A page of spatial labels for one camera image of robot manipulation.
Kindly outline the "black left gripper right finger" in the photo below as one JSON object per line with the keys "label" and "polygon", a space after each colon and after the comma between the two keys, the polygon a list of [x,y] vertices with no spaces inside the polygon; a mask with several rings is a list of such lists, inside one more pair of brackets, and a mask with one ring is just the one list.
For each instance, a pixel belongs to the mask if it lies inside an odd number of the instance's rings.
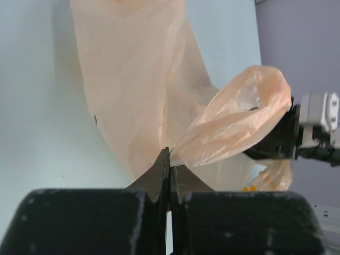
{"label": "black left gripper right finger", "polygon": [[169,171],[174,254],[327,254],[307,200],[294,192],[217,192],[187,167]]}

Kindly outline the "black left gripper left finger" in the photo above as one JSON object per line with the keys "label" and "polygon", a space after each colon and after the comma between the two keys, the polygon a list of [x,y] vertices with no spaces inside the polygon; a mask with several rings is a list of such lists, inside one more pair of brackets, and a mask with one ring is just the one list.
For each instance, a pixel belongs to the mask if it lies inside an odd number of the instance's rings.
{"label": "black left gripper left finger", "polygon": [[125,189],[33,190],[1,254],[165,254],[168,194],[168,148]]}

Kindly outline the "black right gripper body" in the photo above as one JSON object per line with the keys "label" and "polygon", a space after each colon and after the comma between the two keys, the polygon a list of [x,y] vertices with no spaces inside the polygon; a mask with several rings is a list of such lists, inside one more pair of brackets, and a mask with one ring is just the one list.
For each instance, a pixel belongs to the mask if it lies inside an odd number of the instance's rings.
{"label": "black right gripper body", "polygon": [[264,159],[307,159],[327,162],[339,166],[339,148],[326,142],[329,136],[321,133],[321,128],[313,129],[314,135],[323,143],[312,148],[301,148],[303,130],[299,125],[300,104],[296,104],[282,117],[275,128],[260,142],[245,151],[255,160]]}

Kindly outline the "banana print plastic bag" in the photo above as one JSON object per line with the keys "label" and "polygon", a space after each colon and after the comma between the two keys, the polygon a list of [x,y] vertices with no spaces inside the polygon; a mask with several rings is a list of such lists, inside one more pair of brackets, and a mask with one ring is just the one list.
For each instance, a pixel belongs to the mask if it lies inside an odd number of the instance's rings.
{"label": "banana print plastic bag", "polygon": [[244,152],[291,108],[281,71],[253,65],[218,89],[183,1],[72,1],[88,110],[124,169],[139,178],[163,148],[216,191],[286,191],[287,159]]}

